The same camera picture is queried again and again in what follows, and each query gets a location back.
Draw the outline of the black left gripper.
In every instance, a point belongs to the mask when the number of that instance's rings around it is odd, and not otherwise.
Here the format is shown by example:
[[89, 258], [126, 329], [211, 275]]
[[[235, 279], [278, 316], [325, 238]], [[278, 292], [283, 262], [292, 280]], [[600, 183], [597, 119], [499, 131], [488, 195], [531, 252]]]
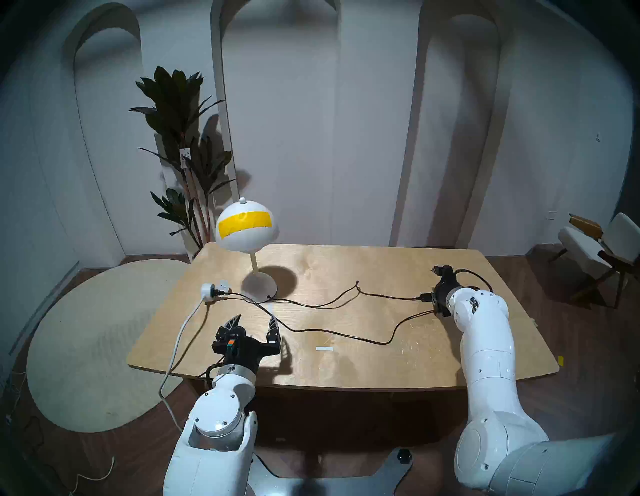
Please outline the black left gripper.
[[229, 319], [216, 333], [212, 343], [214, 353], [223, 356], [223, 365], [241, 366], [257, 374], [264, 357], [279, 355], [281, 339], [279, 322], [274, 315], [269, 319], [266, 342], [258, 341], [246, 334], [239, 325], [241, 314]]

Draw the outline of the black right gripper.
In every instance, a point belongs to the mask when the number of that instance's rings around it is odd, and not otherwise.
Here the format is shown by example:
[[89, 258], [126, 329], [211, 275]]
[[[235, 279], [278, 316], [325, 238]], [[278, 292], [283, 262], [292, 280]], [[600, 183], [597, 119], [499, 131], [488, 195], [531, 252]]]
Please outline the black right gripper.
[[451, 316], [451, 311], [447, 306], [449, 295], [451, 292], [455, 292], [461, 287], [462, 286], [458, 282], [456, 274], [440, 275], [440, 280], [434, 286], [432, 292], [433, 310], [436, 315], [439, 315], [443, 318], [448, 318]]

